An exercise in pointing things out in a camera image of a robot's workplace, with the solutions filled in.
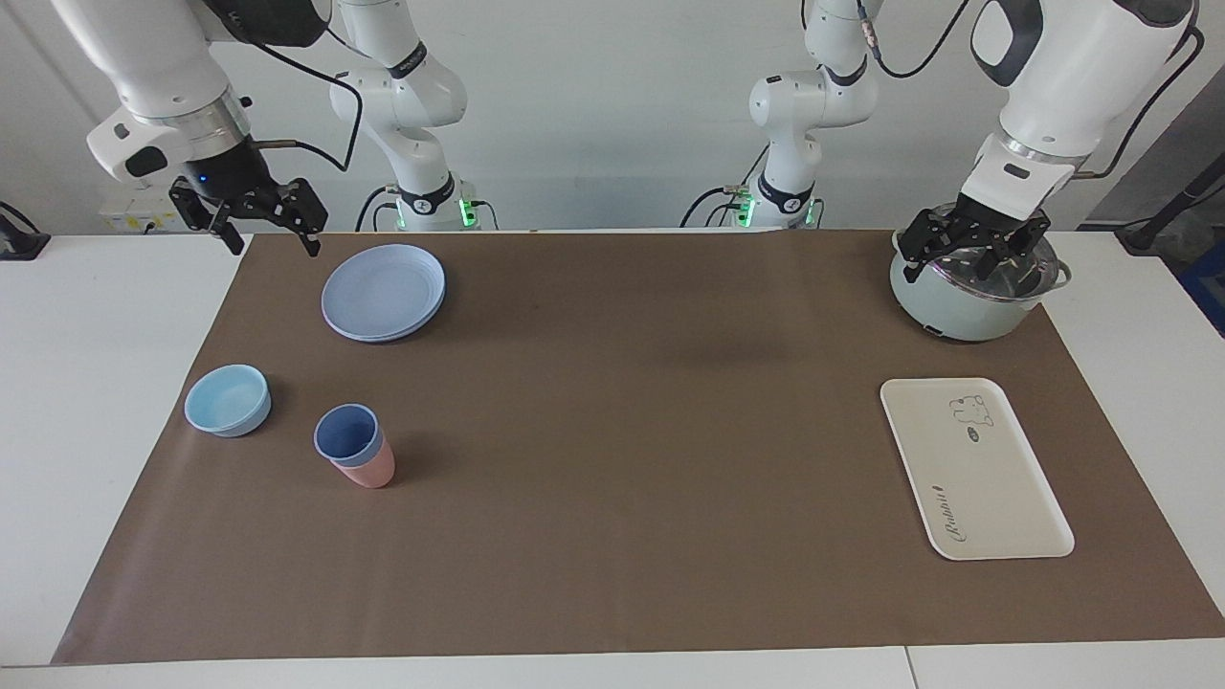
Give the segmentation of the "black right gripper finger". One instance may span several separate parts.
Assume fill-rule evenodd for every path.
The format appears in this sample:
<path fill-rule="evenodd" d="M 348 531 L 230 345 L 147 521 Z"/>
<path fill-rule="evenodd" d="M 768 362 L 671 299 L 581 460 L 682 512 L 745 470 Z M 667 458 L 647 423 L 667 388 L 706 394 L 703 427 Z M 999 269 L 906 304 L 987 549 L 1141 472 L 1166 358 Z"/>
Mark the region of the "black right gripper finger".
<path fill-rule="evenodd" d="M 246 243 L 232 223 L 232 210 L 227 202 L 209 208 L 209 201 L 189 183 L 187 177 L 178 177 L 172 183 L 170 201 L 189 230 L 214 235 L 232 255 L 244 253 Z"/>
<path fill-rule="evenodd" d="M 251 191 L 251 211 L 262 219 L 289 230 L 301 242 L 310 257 L 318 257 L 323 246 L 318 235 L 330 213 L 310 183 L 296 178 L 285 185 L 262 185 Z"/>

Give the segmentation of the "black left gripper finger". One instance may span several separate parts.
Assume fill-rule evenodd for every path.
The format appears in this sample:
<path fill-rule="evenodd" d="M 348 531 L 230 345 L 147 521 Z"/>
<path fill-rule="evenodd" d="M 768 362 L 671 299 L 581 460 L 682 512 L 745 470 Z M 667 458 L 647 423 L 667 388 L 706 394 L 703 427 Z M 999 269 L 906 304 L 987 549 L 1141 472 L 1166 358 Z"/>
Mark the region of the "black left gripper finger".
<path fill-rule="evenodd" d="M 914 284 L 924 267 L 960 249 L 963 215 L 956 206 L 922 208 L 905 230 L 897 232 L 897 253 L 902 257 L 902 280 Z"/>
<path fill-rule="evenodd" d="M 986 244 L 982 256 L 976 262 L 976 280 L 989 280 L 1003 262 L 1014 257 L 1027 257 L 1049 230 L 1050 224 L 1049 215 L 1033 215 L 1024 222 L 982 226 L 980 234 L 986 238 Z"/>

